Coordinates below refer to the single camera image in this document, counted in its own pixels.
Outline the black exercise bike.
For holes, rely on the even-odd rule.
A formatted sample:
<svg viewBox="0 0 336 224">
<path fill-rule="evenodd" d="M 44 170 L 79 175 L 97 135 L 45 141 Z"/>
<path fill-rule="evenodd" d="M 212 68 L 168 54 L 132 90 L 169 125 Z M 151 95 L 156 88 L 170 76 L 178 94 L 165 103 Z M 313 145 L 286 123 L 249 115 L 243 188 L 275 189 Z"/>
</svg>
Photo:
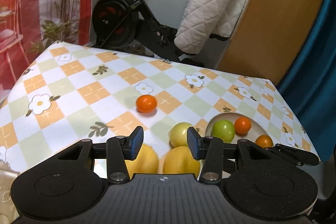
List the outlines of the black exercise bike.
<svg viewBox="0 0 336 224">
<path fill-rule="evenodd" d="M 133 41 L 168 61 L 204 67 L 174 44 L 177 29 L 160 24 L 145 0 L 98 0 L 92 12 L 96 48 L 113 50 Z"/>
</svg>

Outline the pale yellow-green round fruit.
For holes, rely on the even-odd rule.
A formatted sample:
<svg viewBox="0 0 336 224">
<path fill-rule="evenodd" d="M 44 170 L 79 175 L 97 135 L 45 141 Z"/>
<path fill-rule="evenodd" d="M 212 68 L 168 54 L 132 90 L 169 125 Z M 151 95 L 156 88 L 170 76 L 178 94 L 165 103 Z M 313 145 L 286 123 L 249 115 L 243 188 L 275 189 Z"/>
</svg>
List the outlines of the pale yellow-green round fruit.
<svg viewBox="0 0 336 224">
<path fill-rule="evenodd" d="M 173 148 L 187 146 L 187 130 L 192 126 L 187 122 L 180 122 L 173 126 L 169 132 L 170 144 Z"/>
</svg>

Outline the beige round plate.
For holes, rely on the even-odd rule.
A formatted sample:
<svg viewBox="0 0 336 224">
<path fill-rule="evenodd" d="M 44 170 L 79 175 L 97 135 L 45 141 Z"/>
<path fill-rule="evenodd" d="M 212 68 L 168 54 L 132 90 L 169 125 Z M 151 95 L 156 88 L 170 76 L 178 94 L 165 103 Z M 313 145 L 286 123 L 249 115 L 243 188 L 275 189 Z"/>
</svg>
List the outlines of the beige round plate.
<svg viewBox="0 0 336 224">
<path fill-rule="evenodd" d="M 205 129 L 205 136 L 214 136 L 224 143 L 236 144 L 241 138 L 255 142 L 259 136 L 268 135 L 257 122 L 238 113 L 214 116 Z"/>
</svg>

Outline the teal curtain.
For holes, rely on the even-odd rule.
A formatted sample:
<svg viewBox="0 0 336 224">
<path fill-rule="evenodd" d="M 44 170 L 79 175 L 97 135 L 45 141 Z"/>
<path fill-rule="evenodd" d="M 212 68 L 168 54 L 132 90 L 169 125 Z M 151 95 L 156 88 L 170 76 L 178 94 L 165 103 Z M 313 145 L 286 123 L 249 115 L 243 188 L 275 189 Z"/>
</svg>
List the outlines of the teal curtain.
<svg viewBox="0 0 336 224">
<path fill-rule="evenodd" d="M 316 20 L 278 85 L 322 161 L 335 147 L 335 0 L 323 0 Z"/>
</svg>

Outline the yellow lemon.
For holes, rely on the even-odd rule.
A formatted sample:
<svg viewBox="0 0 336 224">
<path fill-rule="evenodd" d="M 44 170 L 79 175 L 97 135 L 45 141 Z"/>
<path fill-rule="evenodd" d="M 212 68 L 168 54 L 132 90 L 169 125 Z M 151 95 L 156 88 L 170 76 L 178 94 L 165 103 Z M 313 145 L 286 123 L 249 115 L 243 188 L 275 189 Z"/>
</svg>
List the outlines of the yellow lemon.
<svg viewBox="0 0 336 224">
<path fill-rule="evenodd" d="M 135 160 L 125 161 L 129 177 L 133 178 L 136 173 L 155 174 L 158 170 L 159 158 L 154 149 L 143 144 Z"/>
<path fill-rule="evenodd" d="M 163 162 L 164 174 L 192 173 L 198 177 L 201 164 L 195 160 L 187 146 L 179 146 L 169 151 Z"/>
</svg>

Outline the dark orange tangerine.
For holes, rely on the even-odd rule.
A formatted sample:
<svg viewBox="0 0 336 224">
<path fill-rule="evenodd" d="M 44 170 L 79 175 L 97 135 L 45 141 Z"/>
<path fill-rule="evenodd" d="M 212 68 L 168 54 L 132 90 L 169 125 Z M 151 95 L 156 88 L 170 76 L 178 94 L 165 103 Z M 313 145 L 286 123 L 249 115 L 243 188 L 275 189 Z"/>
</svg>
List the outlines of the dark orange tangerine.
<svg viewBox="0 0 336 224">
<path fill-rule="evenodd" d="M 255 144 L 259 145 L 262 148 L 273 147 L 273 141 L 268 135 L 260 135 L 255 140 Z"/>
</svg>

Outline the green apple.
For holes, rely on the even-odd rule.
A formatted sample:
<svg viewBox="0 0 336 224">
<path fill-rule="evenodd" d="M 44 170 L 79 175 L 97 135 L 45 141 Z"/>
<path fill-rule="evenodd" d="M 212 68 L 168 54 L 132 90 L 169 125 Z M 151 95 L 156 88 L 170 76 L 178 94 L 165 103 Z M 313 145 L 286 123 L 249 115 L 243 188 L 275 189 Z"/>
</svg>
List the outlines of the green apple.
<svg viewBox="0 0 336 224">
<path fill-rule="evenodd" d="M 226 119 L 217 121 L 213 125 L 211 135 L 216 138 L 222 139 L 224 143 L 230 143 L 235 137 L 234 124 Z"/>
</svg>

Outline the brown wooden board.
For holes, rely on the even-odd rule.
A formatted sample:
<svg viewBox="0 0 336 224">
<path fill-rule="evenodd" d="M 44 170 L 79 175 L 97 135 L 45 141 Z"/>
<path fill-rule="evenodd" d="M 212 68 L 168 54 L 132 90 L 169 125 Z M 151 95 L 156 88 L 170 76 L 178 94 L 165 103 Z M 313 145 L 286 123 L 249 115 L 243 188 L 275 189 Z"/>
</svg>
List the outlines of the brown wooden board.
<svg viewBox="0 0 336 224">
<path fill-rule="evenodd" d="M 322 0 L 249 0 L 218 69 L 279 83 L 321 4 Z"/>
</svg>

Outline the small red-orange tomato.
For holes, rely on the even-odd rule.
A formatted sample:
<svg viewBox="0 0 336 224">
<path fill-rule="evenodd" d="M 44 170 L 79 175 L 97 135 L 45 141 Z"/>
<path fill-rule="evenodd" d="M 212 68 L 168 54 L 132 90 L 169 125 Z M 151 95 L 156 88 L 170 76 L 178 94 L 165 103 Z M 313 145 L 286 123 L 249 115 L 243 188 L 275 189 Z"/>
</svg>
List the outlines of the small red-orange tomato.
<svg viewBox="0 0 336 224">
<path fill-rule="evenodd" d="M 150 113 L 157 107 L 157 100 L 149 94 L 141 95 L 135 102 L 136 108 L 141 113 Z"/>
</svg>

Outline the white quilted blanket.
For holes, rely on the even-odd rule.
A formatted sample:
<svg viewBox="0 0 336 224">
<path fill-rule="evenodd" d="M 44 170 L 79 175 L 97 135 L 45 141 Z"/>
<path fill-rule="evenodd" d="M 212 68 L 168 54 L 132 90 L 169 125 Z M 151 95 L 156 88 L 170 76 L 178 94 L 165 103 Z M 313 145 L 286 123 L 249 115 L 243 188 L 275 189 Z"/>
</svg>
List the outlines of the white quilted blanket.
<svg viewBox="0 0 336 224">
<path fill-rule="evenodd" d="M 188 0 L 174 43 L 182 52 L 198 54 L 210 35 L 229 38 L 248 0 Z"/>
</svg>

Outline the red printed backdrop curtain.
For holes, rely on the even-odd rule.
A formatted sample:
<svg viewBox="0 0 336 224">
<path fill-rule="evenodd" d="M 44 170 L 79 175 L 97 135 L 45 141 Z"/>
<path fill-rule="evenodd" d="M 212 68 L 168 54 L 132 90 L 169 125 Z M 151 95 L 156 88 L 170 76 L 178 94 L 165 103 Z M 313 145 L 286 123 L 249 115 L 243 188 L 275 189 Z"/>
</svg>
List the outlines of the red printed backdrop curtain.
<svg viewBox="0 0 336 224">
<path fill-rule="evenodd" d="M 51 44 L 89 42 L 92 0 L 1 0 L 1 97 Z"/>
</svg>

